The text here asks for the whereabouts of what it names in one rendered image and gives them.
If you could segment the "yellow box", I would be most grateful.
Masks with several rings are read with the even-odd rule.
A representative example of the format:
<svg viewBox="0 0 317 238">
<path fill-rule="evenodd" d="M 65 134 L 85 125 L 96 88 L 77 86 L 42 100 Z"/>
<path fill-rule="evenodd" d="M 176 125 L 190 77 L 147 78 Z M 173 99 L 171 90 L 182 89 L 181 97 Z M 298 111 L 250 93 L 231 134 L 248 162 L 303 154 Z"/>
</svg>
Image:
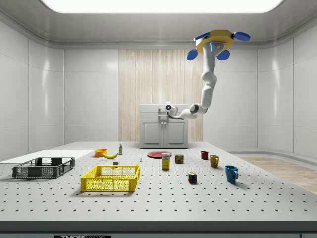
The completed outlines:
<svg viewBox="0 0 317 238">
<path fill-rule="evenodd" d="M 162 153 L 162 169 L 169 170 L 170 165 L 170 153 Z"/>
</svg>

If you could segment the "white cabinet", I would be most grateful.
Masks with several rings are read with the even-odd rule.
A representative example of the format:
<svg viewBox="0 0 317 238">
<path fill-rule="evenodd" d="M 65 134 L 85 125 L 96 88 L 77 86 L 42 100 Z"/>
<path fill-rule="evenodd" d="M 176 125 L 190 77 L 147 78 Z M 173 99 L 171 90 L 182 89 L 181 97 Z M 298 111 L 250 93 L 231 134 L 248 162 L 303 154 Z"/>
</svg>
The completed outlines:
<svg viewBox="0 0 317 238">
<path fill-rule="evenodd" d="M 188 121 L 167 116 L 165 103 L 140 104 L 141 148 L 187 148 Z"/>
</svg>

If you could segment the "red plate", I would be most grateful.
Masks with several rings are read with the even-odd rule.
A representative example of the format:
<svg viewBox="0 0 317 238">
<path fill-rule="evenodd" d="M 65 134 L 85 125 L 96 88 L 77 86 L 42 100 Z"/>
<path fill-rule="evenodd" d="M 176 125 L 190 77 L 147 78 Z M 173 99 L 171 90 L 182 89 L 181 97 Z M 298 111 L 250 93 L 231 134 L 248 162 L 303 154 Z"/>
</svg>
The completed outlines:
<svg viewBox="0 0 317 238">
<path fill-rule="evenodd" d="M 169 151 L 151 151 L 147 154 L 147 156 L 149 158 L 161 159 L 163 154 L 169 154 L 169 156 L 172 155 L 172 153 Z"/>
</svg>

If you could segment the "blue mug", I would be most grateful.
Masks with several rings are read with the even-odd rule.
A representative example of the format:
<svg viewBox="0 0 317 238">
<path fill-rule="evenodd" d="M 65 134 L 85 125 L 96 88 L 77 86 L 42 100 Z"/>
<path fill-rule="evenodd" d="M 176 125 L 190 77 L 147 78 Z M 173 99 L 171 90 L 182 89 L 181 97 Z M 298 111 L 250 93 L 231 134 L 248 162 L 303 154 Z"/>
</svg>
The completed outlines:
<svg viewBox="0 0 317 238">
<path fill-rule="evenodd" d="M 226 165 L 225 172 L 227 176 L 227 181 L 229 183 L 235 183 L 239 177 L 238 168 L 236 166 Z"/>
</svg>

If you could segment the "yellow basket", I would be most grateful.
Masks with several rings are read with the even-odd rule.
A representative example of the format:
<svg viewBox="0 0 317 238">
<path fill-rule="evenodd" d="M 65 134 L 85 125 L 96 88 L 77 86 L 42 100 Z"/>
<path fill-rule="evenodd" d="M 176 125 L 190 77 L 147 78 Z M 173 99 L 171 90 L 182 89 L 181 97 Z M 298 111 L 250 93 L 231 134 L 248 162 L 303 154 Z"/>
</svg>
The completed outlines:
<svg viewBox="0 0 317 238">
<path fill-rule="evenodd" d="M 81 191 L 135 191 L 140 166 L 96 165 L 81 176 Z"/>
</svg>

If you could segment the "dark grey basket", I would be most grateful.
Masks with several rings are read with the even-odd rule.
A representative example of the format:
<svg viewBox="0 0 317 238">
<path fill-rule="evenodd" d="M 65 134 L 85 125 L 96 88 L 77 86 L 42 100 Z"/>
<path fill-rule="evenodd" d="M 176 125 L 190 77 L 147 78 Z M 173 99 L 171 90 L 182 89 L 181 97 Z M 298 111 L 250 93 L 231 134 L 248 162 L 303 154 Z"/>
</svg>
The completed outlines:
<svg viewBox="0 0 317 238">
<path fill-rule="evenodd" d="M 12 169 L 15 178 L 57 178 L 75 166 L 74 157 L 37 157 Z"/>
</svg>

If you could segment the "drone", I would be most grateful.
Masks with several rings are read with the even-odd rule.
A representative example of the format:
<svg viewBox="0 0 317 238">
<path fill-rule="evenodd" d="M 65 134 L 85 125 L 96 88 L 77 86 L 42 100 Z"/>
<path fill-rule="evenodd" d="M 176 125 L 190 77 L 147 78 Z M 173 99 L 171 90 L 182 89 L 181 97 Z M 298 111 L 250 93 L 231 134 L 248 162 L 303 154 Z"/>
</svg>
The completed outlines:
<svg viewBox="0 0 317 238">
<path fill-rule="evenodd" d="M 231 47 L 234 38 L 241 41 L 250 40 L 250 35 L 244 32 L 230 32 L 229 30 L 212 30 L 210 32 L 204 33 L 193 39 L 196 44 L 196 48 L 190 50 L 187 53 L 187 60 L 193 60 L 198 53 L 203 53 L 203 45 L 210 44 L 210 49 L 214 52 L 216 49 L 220 49 L 221 46 L 216 47 L 216 43 L 223 44 L 222 51 L 216 55 L 219 60 L 226 60 L 230 56 L 230 52 L 227 50 Z"/>
</svg>

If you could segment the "white board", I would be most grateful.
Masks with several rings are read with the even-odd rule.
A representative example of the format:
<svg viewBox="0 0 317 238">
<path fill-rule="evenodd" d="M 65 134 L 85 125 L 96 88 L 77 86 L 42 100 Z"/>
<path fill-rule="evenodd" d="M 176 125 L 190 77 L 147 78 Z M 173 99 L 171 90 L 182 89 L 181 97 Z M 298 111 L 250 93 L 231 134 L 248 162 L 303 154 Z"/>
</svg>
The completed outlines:
<svg viewBox="0 0 317 238">
<path fill-rule="evenodd" d="M 20 164 L 29 160 L 33 160 L 38 157 L 45 157 L 45 158 L 53 158 L 53 157 L 60 157 L 60 158 L 70 158 L 74 157 L 76 159 L 87 155 L 93 152 L 93 150 L 42 150 L 35 153 L 30 153 L 24 156 L 19 156 L 16 158 L 8 159 L 5 161 L 1 161 L 0 164 Z"/>
</svg>

